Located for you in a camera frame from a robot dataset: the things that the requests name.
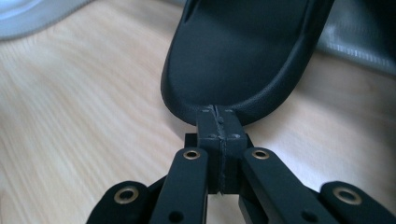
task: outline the light wood surface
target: light wood surface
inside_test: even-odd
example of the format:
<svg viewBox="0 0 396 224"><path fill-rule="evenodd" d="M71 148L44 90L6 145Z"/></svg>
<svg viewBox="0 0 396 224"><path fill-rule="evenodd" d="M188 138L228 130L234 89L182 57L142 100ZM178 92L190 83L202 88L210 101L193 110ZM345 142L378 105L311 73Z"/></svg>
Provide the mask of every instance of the light wood surface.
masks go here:
<svg viewBox="0 0 396 224"><path fill-rule="evenodd" d="M84 223L107 189L166 175L195 128L163 104L182 8L97 0L0 43L0 223ZM315 53L289 99L246 127L308 187L341 180L396 214L396 79ZM210 196L207 223L243 223Z"/></svg>

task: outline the screw hole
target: screw hole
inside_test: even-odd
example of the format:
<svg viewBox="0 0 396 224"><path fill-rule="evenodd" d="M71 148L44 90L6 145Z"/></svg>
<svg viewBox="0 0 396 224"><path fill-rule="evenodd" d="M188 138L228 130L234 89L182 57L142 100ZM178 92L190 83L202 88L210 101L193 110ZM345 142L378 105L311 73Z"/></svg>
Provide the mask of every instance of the screw hole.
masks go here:
<svg viewBox="0 0 396 224"><path fill-rule="evenodd" d="M139 191L134 186L127 186L123 189L119 189L114 195L114 201L119 204L131 203L137 199Z"/></svg>
<svg viewBox="0 0 396 224"><path fill-rule="evenodd" d="M307 210L301 213L301 217L307 222L318 222L318 216Z"/></svg>
<svg viewBox="0 0 396 224"><path fill-rule="evenodd" d="M179 223L183 220L183 214L180 212L171 212L171 214L169 214L169 221L173 222L173 223Z"/></svg>
<svg viewBox="0 0 396 224"><path fill-rule="evenodd" d="M189 150L189 151L186 151L185 153L183 153L183 156L187 160L196 160L201 156L201 154L198 151Z"/></svg>
<svg viewBox="0 0 396 224"><path fill-rule="evenodd" d="M254 150L252 153L253 157L259 160L266 160L270 158L270 155L263 150Z"/></svg>
<svg viewBox="0 0 396 224"><path fill-rule="evenodd" d="M344 203L349 203L352 205L361 204L361 196L359 196L359 194L352 189L338 187L335 188L332 193L335 195L335 197L337 197L338 200Z"/></svg>

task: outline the black bracket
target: black bracket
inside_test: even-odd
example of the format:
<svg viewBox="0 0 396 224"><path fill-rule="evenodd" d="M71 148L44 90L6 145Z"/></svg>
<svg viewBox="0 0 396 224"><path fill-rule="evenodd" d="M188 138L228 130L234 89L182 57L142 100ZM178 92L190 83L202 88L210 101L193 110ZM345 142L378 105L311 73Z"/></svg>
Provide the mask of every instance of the black bracket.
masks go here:
<svg viewBox="0 0 396 224"><path fill-rule="evenodd" d="M205 223L207 194L239 194L246 223L396 223L362 190L343 182L305 187L271 150L254 147L235 113L198 112L167 176L109 189L87 223Z"/></svg>

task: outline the wood grain surface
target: wood grain surface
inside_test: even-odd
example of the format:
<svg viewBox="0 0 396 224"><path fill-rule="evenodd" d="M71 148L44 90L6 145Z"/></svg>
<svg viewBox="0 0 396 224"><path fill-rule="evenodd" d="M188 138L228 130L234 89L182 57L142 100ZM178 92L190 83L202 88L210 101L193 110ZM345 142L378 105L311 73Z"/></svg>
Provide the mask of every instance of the wood grain surface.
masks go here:
<svg viewBox="0 0 396 224"><path fill-rule="evenodd" d="M0 42L0 223L84 223L107 189L166 175L195 128L163 104L181 6L97 0ZM246 131L308 187L341 180L396 214L396 79L316 52L288 100ZM210 196L207 223L243 223Z"/></svg>

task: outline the black mechanism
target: black mechanism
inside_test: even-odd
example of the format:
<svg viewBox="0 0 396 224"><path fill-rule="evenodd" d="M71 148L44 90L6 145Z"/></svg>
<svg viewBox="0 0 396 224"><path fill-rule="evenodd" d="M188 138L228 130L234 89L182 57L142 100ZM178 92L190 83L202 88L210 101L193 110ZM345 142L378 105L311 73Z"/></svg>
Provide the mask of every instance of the black mechanism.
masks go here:
<svg viewBox="0 0 396 224"><path fill-rule="evenodd" d="M239 194L246 223L396 223L343 182L320 193L243 125L275 110L298 82L332 0L190 0L163 69L165 104L197 126L167 176L109 189L88 223L205 223L208 194Z"/></svg>
<svg viewBox="0 0 396 224"><path fill-rule="evenodd" d="M239 194L246 223L396 223L362 190L343 182L320 193L305 187L280 158L254 147L235 113L198 111L168 176L150 187L127 181L107 191L87 223L205 223L207 194Z"/></svg>

